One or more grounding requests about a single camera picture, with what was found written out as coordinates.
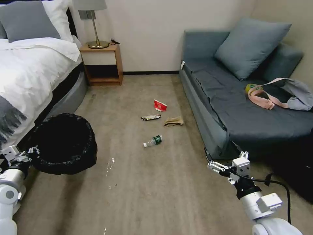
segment baseboard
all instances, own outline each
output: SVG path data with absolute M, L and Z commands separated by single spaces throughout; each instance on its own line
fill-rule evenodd
M 179 74 L 179 70 L 171 71 L 132 71 L 123 72 L 124 75 L 150 75 L 150 74 Z

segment gray pillow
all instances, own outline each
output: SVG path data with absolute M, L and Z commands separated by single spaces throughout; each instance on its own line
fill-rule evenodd
M 0 21 L 9 42 L 32 38 L 60 39 L 41 1 L 17 1 L 0 7 Z
M 242 81 L 277 47 L 290 26 L 242 18 L 218 48 L 215 58 Z
M 0 39 L 5 39 L 5 38 L 7 38 L 7 33 L 4 30 L 4 27 L 0 22 Z

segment gray blanket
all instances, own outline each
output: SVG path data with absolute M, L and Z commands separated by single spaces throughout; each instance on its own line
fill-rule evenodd
M 229 140 L 243 149 L 262 148 L 265 145 L 297 141 L 309 136 L 313 128 L 313 113 L 275 106 L 268 110 L 253 104 L 245 94 L 249 83 L 265 82 L 253 75 L 246 81 L 236 79 L 221 63 L 214 59 L 185 61 L 196 92 L 206 103 L 208 111 L 217 116 Z M 286 102 L 290 94 L 277 86 L 264 89 Z
M 0 96 L 0 149 L 24 120 L 26 116 Z

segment gray sofa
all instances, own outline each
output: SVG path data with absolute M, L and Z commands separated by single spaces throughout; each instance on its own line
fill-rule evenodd
M 229 32 L 185 31 L 179 75 L 196 119 L 209 159 L 232 159 L 238 151 L 260 158 L 288 146 L 299 146 L 310 136 L 313 113 L 263 109 L 247 99 L 249 83 L 264 84 L 277 77 L 288 78 L 303 53 L 285 44 L 279 46 L 245 81 L 239 81 L 214 59 Z M 266 91 L 286 101 L 290 95 L 277 86 Z

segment wooden nightstand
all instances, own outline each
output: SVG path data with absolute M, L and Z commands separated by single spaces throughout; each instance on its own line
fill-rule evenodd
M 110 45 L 103 49 L 90 49 L 85 44 L 79 50 L 91 86 L 122 84 L 123 65 L 119 45 Z

